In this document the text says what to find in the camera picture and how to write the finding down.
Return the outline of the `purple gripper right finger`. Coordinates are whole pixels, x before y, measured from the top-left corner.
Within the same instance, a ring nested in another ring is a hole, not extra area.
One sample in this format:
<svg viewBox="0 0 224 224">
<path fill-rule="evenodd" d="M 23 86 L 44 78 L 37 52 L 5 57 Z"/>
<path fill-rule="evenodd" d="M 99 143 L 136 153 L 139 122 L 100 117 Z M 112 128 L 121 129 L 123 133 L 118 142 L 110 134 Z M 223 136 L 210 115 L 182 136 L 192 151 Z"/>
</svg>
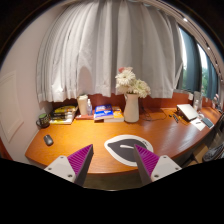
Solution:
<svg viewBox="0 0 224 224">
<path fill-rule="evenodd" d="M 134 157 L 143 185 L 181 170 L 181 167 L 167 155 L 157 156 L 139 145 L 134 145 Z"/>
</svg>

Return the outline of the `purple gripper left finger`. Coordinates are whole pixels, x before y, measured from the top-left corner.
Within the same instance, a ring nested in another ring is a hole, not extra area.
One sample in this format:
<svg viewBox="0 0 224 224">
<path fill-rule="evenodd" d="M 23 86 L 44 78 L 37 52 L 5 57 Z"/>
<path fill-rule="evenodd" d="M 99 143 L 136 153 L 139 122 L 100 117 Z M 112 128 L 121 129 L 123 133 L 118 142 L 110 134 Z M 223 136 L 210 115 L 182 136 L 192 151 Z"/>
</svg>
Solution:
<svg viewBox="0 0 224 224">
<path fill-rule="evenodd" d="M 82 186 L 85 182 L 93 154 L 93 145 L 90 144 L 68 157 L 60 155 L 45 168 L 45 171 Z"/>
</svg>

